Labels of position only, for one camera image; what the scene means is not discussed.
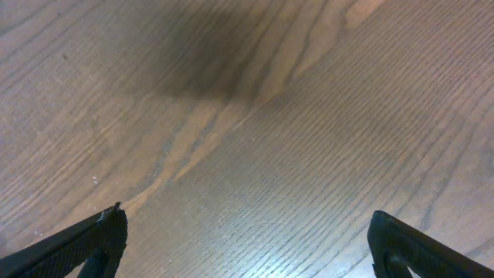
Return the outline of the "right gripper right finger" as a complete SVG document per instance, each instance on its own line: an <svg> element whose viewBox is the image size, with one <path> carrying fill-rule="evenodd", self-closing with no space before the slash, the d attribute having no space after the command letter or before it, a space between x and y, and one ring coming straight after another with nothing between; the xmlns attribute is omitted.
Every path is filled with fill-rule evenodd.
<svg viewBox="0 0 494 278"><path fill-rule="evenodd" d="M375 276L487 277L493 270L414 229L394 216L373 213L367 241L373 257Z"/></svg>

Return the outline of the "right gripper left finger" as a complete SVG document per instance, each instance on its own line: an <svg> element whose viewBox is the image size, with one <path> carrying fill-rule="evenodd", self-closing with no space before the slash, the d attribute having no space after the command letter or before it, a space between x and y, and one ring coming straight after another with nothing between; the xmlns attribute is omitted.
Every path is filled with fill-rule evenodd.
<svg viewBox="0 0 494 278"><path fill-rule="evenodd" d="M1 259L2 277L114 278L127 247L128 221L120 203Z"/></svg>

